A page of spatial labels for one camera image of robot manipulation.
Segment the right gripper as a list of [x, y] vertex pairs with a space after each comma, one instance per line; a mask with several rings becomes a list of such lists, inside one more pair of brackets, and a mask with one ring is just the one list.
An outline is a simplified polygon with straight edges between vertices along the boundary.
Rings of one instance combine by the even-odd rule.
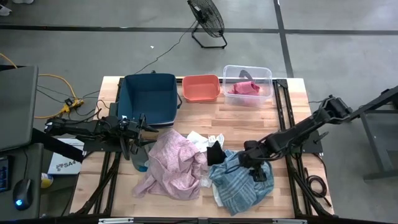
[[[239, 165], [245, 168], [256, 167], [268, 159], [266, 145], [259, 141], [245, 141], [244, 150], [238, 152]], [[252, 176], [255, 182], [267, 180], [266, 173], [261, 169], [253, 169]]]

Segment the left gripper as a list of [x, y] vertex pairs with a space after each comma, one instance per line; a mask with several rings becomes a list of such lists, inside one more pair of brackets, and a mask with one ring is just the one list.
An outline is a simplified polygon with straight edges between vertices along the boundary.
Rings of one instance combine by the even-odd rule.
[[134, 121], [131, 119], [123, 118], [123, 147], [128, 147], [130, 141], [135, 145], [135, 153], [139, 151], [144, 151], [148, 153], [154, 144], [157, 142], [156, 140], [143, 140], [141, 131], [147, 131], [152, 133], [158, 133], [159, 131], [152, 126], [147, 124], [146, 116], [144, 113], [141, 114], [141, 117], [138, 121]]

